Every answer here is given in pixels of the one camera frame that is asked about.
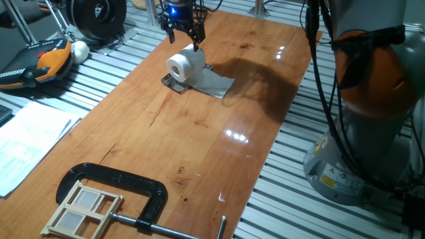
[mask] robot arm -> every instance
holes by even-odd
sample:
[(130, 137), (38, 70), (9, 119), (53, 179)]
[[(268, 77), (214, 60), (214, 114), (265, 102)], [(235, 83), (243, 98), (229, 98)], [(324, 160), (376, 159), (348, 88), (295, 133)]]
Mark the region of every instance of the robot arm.
[[(307, 38), (329, 123), (324, 139), (331, 143), (309, 152), (304, 171), (308, 178), (321, 175), (310, 184), (329, 200), (351, 205), (382, 204), (390, 193), (408, 192), (424, 177), (422, 171), (419, 177), (410, 175), (410, 183), (404, 182), (410, 165), (409, 143), (397, 133), (424, 93), (421, 62), (425, 60), (425, 36), (405, 32), (406, 1), (330, 0), (329, 4), (331, 20), (324, 20), (333, 33), (339, 118), (334, 122), (331, 117), (315, 59), (319, 8), (325, 15), (326, 6), (322, 0), (309, 0)], [(348, 191), (339, 190), (337, 180), (323, 182), (328, 166), (343, 171), (344, 177), (354, 176), (353, 184), (345, 188)]]
[(207, 18), (207, 8), (203, 1), (197, 0), (163, 0), (163, 12), (159, 15), (161, 29), (166, 31), (170, 43), (175, 40), (173, 29), (183, 31), (193, 41), (193, 48), (198, 50), (199, 44), (205, 39), (204, 22)]

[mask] white paper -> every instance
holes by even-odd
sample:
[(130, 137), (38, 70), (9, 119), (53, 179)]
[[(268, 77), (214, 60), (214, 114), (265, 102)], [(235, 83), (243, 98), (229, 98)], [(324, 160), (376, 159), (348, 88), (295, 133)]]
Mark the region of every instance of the white paper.
[(78, 119), (31, 102), (0, 127), (0, 196), (15, 189)]

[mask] gray cloth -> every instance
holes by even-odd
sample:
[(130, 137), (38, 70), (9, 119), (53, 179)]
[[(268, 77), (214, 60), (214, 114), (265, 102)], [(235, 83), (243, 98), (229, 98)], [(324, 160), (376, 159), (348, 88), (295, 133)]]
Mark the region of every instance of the gray cloth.
[[(18, 7), (19, 11), (21, 12), (27, 24), (36, 22), (48, 15), (48, 13), (43, 13), (40, 10), (40, 7), (36, 1), (31, 1), (31, 0), (28, 0), (28, 1), (12, 0), (12, 1)], [(0, 27), (7, 27), (7, 28), (15, 27), (15, 23), (12, 21), (12, 18), (10, 18), (5, 6), (3, 6), (3, 3), (1, 1), (0, 1)]]

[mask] slotted aluminum platform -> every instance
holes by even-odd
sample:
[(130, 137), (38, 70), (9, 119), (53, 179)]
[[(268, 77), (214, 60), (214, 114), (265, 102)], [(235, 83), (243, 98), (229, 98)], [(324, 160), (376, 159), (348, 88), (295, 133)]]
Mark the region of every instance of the slotted aluminum platform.
[[(217, 3), (205, 0), (210, 8)], [(224, 0), (220, 10), (251, 16), (248, 11), (254, 5), (255, 0)], [(90, 59), (74, 66), (64, 80), (29, 90), (24, 97), (0, 92), (0, 104), (16, 113), (34, 100), (83, 118), (166, 37), (159, 28), (147, 24), (145, 11), (136, 9), (131, 1), (127, 6), (126, 25), (138, 32), (131, 40), (109, 56), (92, 52)], [(269, 3), (266, 8), (270, 16), (266, 20), (300, 26), (301, 6), (290, 1)], [(323, 22), (320, 30), (326, 31)], [(326, 33), (323, 36), (323, 41), (329, 41)], [(319, 45), (317, 61), (329, 99), (335, 64), (328, 45)], [(336, 108), (332, 113), (337, 115)], [(343, 206), (326, 200), (311, 188), (304, 177), (303, 157), (326, 130), (310, 64), (233, 238), (420, 238), (420, 232), (401, 225), (400, 201), (390, 200), (383, 208)], [(410, 137), (408, 123), (401, 134)]]

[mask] wooden table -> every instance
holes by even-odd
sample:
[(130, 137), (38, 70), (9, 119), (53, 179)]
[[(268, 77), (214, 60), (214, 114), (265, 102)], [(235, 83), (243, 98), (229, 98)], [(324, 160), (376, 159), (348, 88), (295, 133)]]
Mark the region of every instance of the wooden table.
[[(0, 200), (0, 238), (40, 238), (58, 205), (57, 186), (92, 162), (161, 181), (168, 190), (158, 224), (216, 238), (222, 215), (230, 238), (311, 60), (303, 30), (231, 13), (211, 13), (202, 43), (207, 63), (235, 78), (222, 99), (164, 87), (166, 60), (190, 43), (165, 39), (99, 103), (9, 196)], [(123, 195), (120, 213), (138, 217), (147, 198)], [(104, 238), (162, 238), (113, 223)]]

